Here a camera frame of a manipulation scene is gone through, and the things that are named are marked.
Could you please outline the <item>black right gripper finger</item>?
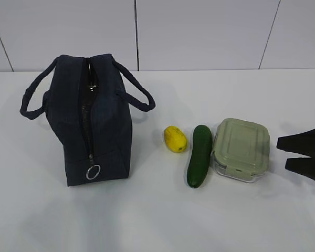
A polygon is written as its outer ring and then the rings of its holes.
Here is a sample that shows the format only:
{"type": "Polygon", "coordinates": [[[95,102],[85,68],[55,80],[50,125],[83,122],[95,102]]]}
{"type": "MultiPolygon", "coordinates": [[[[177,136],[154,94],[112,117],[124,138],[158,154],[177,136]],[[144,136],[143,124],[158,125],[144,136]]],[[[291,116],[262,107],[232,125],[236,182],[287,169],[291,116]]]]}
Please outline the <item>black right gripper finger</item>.
{"type": "Polygon", "coordinates": [[[310,157],[289,158],[285,169],[315,181],[315,159],[310,157]]]}
{"type": "Polygon", "coordinates": [[[315,158],[315,129],[295,135],[279,137],[276,148],[315,158]]]}

